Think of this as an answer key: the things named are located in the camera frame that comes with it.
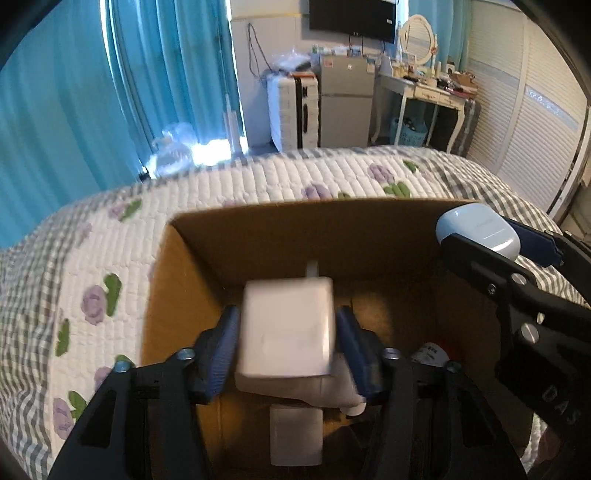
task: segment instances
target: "cardboard box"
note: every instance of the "cardboard box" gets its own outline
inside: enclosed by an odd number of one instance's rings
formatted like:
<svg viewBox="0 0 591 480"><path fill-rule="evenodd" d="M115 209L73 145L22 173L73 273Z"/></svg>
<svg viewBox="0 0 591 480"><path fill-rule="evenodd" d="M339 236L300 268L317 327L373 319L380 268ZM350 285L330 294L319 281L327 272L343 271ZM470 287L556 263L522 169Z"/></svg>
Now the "cardboard box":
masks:
<svg viewBox="0 0 591 480"><path fill-rule="evenodd" d="M154 269L142 364L161 362L240 305L247 280L302 277L316 260L334 281L335 304L351 305L362 327L412 354L446 338L496 411L514 447L527 446L531 412L494 377L499 358L495 305L438 260L435 225L459 200L352 199L277 203L186 213L167 226ZM273 467L269 406L276 398L224 393L199 418L218 478L298 476ZM363 456L337 410L324 412L323 464L305 475L357 478Z"/></svg>

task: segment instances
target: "laundry basket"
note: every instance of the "laundry basket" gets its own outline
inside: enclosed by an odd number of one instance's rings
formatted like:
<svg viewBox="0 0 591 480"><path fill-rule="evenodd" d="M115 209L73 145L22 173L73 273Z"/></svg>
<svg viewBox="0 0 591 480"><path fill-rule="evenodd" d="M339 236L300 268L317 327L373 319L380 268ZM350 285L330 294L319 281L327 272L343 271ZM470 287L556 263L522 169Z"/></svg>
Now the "laundry basket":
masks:
<svg viewBox="0 0 591 480"><path fill-rule="evenodd" d="M396 131L398 129L398 118L394 118L392 120L392 125L390 126L390 143L394 144L396 140ZM402 131L400 132L400 140L398 142L399 145L407 145L409 147L420 147L425 142L425 138L427 137L427 125L425 122L422 122L418 125L416 131L411 130L406 125L402 124Z"/></svg>

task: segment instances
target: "white lettering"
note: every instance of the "white lettering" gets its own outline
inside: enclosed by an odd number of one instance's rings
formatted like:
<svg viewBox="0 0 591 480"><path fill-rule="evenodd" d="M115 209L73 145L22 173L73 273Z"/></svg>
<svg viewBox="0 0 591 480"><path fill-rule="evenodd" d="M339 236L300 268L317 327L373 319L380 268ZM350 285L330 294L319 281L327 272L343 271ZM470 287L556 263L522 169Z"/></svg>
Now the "white lettering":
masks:
<svg viewBox="0 0 591 480"><path fill-rule="evenodd" d="M558 397L558 388L554 385L550 385L542 395L542 400L545 402L551 402L554 401L556 397Z"/></svg>
<svg viewBox="0 0 591 480"><path fill-rule="evenodd" d="M560 412L560 414L564 414L564 411L567 409L567 407L569 406L569 401L565 400L562 403L559 403L558 405L556 405L554 407L555 410L558 410Z"/></svg>
<svg viewBox="0 0 591 480"><path fill-rule="evenodd" d="M581 411L574 410L572 412L571 416L566 419L566 423L568 423L569 425L574 425L575 423L577 423L577 420L580 418L580 416L581 416Z"/></svg>

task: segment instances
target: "white louvered door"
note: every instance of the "white louvered door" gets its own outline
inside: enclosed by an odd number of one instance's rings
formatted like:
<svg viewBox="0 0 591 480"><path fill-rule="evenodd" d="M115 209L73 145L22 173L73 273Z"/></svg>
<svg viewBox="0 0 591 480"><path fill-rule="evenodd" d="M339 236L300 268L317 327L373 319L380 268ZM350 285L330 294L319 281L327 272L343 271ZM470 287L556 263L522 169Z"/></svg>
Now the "white louvered door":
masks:
<svg viewBox="0 0 591 480"><path fill-rule="evenodd" d="M515 8L473 1L469 60L482 113L468 158L549 210L582 137L583 91L546 34Z"/></svg>

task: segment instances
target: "refrigerator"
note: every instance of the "refrigerator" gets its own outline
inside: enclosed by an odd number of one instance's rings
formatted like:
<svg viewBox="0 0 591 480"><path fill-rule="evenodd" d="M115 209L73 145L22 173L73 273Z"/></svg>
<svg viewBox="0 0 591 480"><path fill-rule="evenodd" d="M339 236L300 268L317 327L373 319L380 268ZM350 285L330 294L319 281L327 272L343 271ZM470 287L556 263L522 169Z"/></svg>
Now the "refrigerator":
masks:
<svg viewBox="0 0 591 480"><path fill-rule="evenodd" d="M365 57L319 55L320 146L367 147L375 63Z"/></svg>

